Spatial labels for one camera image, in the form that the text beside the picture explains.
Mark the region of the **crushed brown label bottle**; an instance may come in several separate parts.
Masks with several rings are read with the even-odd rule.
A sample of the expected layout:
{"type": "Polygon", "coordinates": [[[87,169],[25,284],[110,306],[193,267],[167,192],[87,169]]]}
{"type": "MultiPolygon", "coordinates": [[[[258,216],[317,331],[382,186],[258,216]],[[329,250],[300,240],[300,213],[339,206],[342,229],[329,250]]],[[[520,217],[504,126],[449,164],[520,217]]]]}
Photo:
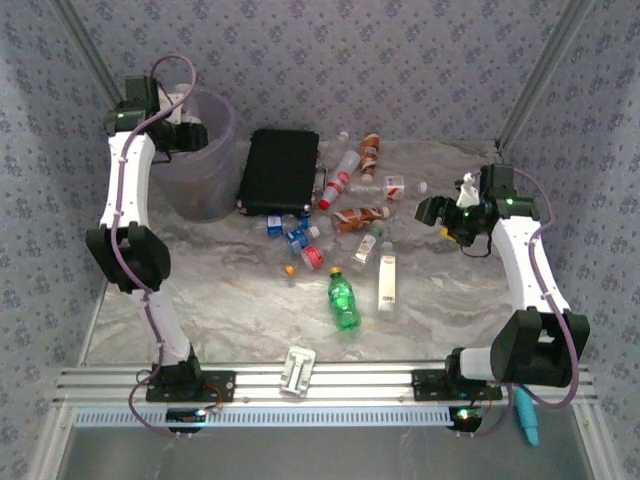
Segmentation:
{"type": "Polygon", "coordinates": [[[390,209],[386,206],[343,209],[334,212],[331,221],[336,232],[349,233],[361,230],[375,220],[385,220],[390,213],[390,209]]]}

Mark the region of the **white bottle red cap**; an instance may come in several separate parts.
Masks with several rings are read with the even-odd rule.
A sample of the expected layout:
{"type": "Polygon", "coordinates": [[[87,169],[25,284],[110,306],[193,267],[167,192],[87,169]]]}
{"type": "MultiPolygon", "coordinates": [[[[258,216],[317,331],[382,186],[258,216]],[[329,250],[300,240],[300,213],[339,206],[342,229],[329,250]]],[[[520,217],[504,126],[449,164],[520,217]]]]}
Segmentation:
{"type": "Polygon", "coordinates": [[[344,153],[339,165],[331,174],[324,193],[318,202],[321,210],[328,210],[349,185],[351,177],[360,163],[360,154],[354,150],[344,153]]]}

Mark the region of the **black hard case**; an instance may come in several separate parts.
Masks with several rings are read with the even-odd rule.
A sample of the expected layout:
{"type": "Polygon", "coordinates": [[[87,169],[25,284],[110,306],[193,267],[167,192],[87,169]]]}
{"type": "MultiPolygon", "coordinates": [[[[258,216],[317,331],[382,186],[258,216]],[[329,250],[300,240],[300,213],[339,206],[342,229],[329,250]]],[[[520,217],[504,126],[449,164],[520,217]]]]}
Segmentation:
{"type": "Polygon", "coordinates": [[[310,216],[318,147],[319,135],[312,131],[254,131],[237,196],[238,210],[246,216],[310,216]]]}

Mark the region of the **small clear bottle white cap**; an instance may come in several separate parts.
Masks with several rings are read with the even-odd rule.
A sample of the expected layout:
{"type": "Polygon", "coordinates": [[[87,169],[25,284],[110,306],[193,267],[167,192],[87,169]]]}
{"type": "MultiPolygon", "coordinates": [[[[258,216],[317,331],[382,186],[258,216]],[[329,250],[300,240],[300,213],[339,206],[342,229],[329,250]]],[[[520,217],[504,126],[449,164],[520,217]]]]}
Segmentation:
{"type": "Polygon", "coordinates": [[[347,131],[340,131],[334,138],[326,142],[326,145],[320,151],[321,156],[340,159],[348,149],[349,138],[347,131]]]}

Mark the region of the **cyan marker pen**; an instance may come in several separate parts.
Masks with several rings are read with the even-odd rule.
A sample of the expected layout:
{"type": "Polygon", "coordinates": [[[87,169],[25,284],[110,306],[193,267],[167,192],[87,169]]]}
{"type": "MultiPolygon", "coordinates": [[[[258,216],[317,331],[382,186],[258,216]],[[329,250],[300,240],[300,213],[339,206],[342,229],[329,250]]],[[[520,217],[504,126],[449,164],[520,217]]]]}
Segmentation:
{"type": "Polygon", "coordinates": [[[514,390],[514,404],[521,430],[527,442],[531,446],[538,446],[540,443],[538,419],[533,400],[521,387],[517,387],[514,390]]]}

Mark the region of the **small blue label bottle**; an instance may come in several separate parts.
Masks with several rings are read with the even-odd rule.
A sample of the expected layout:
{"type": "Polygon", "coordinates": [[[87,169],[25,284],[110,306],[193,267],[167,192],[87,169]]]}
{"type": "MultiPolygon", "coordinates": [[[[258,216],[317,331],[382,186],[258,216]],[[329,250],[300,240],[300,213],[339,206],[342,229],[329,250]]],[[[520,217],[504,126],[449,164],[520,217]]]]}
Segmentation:
{"type": "Polygon", "coordinates": [[[281,215],[267,215],[258,221],[257,229],[269,238],[280,237],[284,234],[283,217],[281,215]]]}

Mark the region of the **left black controller board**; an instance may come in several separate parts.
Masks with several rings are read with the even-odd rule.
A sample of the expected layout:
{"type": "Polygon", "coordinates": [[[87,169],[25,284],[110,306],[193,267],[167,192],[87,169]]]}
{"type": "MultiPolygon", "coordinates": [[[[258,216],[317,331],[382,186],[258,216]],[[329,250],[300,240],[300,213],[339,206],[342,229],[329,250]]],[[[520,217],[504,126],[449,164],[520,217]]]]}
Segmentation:
{"type": "Polygon", "coordinates": [[[194,434],[203,428],[207,416],[208,412],[201,408],[169,408],[165,422],[172,433],[194,434]]]}

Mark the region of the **tall white label bottle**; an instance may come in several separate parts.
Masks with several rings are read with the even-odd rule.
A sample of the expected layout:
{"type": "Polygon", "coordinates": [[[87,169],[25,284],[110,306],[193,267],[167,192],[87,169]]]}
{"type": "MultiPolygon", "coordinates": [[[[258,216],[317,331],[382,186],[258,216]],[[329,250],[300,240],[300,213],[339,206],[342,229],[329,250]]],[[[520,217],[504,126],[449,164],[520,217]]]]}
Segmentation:
{"type": "Polygon", "coordinates": [[[377,310],[392,314],[396,305],[397,255],[392,242],[385,241],[380,246],[378,267],[377,310]]]}

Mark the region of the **brown white label bottle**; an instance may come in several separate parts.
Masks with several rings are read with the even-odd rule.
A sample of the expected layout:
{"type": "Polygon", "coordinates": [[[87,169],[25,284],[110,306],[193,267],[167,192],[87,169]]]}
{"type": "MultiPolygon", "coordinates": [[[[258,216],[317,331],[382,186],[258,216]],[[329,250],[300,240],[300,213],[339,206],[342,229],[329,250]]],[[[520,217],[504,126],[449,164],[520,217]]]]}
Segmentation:
{"type": "Polygon", "coordinates": [[[373,183],[379,157],[380,137],[376,133],[367,135],[361,142],[360,173],[365,185],[373,183]]]}

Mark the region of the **blue label bottle white cap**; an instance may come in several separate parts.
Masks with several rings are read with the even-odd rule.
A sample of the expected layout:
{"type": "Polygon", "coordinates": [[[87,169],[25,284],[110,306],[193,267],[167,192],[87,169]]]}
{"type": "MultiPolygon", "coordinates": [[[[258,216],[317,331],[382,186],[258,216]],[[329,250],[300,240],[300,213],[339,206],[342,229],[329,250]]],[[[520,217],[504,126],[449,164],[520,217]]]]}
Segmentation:
{"type": "Polygon", "coordinates": [[[308,228],[296,228],[285,233],[285,239],[294,255],[299,254],[304,248],[310,246],[320,236],[317,226],[308,228]]]}

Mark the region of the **white plastic bracket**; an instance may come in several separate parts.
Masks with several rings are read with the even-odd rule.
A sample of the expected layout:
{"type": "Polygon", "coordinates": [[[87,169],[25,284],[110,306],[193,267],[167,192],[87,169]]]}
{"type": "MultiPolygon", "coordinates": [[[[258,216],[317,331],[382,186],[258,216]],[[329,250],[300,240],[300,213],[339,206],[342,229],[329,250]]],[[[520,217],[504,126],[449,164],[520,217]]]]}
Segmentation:
{"type": "Polygon", "coordinates": [[[280,375],[280,391],[303,398],[307,395],[316,360],[316,352],[302,347],[291,347],[287,352],[280,375]]]}

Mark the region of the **clear bottle red white label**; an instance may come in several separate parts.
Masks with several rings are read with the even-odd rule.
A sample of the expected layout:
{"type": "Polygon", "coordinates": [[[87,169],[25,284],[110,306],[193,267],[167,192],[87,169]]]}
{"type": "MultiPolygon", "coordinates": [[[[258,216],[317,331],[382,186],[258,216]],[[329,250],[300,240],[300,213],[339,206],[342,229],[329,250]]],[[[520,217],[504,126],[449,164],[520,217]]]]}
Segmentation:
{"type": "Polygon", "coordinates": [[[366,195],[384,199],[389,202],[417,199],[428,191],[428,184],[420,179],[406,179],[402,175],[384,176],[379,182],[364,184],[354,183],[347,192],[352,195],[366,195]]]}

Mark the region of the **green plastic bottle yellow cap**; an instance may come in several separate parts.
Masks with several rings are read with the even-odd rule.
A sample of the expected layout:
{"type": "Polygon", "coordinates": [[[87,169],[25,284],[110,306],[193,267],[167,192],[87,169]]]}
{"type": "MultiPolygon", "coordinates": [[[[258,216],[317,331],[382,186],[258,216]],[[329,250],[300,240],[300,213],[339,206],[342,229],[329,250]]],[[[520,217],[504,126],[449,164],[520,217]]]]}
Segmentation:
{"type": "Polygon", "coordinates": [[[351,283],[340,267],[329,271],[328,298],[336,327],[341,331],[353,330],[361,325],[361,315],[351,283]]]}

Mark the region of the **aluminium table edge rail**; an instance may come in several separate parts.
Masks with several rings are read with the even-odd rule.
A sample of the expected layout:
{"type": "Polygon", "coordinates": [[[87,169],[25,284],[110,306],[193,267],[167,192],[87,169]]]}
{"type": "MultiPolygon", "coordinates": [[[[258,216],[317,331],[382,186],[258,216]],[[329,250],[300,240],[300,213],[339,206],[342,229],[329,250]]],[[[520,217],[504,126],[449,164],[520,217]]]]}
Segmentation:
{"type": "MultiPolygon", "coordinates": [[[[495,165],[513,166],[497,150],[495,165]]],[[[546,207],[546,220],[528,217],[499,220],[491,235],[492,244],[505,269],[513,308],[534,309],[541,314],[553,314],[561,318],[571,311],[571,307],[557,286],[543,245],[543,233],[554,224],[555,212],[540,183],[520,168],[513,167],[515,177],[524,177],[541,194],[546,207]]]]}

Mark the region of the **clear bottle green cap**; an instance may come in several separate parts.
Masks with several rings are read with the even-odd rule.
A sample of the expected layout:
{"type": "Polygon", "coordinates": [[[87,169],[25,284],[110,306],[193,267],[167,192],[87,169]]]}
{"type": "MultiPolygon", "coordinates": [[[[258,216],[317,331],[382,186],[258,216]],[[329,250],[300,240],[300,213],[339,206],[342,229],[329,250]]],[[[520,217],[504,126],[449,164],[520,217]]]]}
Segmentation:
{"type": "Polygon", "coordinates": [[[351,267],[356,271],[364,269],[374,257],[386,225],[383,220],[374,220],[360,236],[355,250],[350,256],[351,267]]]}

